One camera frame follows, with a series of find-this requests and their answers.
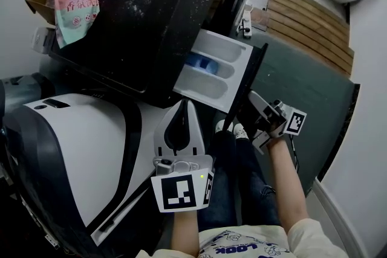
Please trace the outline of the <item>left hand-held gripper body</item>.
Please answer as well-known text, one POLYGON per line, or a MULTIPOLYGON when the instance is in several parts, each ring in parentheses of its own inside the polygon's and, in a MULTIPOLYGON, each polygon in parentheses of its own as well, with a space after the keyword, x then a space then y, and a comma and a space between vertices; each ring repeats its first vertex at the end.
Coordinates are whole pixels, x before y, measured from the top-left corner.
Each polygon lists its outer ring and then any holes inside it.
POLYGON ((175 213, 209 206, 213 187, 210 155, 162 156, 153 160, 152 188, 159 211, 175 213))

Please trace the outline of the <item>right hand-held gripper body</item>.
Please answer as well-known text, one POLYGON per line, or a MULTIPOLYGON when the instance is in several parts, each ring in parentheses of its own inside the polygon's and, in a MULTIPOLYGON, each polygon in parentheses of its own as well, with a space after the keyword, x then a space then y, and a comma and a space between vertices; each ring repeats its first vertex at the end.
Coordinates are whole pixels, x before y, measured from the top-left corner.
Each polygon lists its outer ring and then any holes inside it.
POLYGON ((260 152, 271 140, 280 138, 283 135, 298 136, 301 132, 307 114, 292 106, 286 105, 280 100, 275 100, 270 105, 279 115, 279 123, 271 132, 257 132, 253 135, 252 144, 260 152))

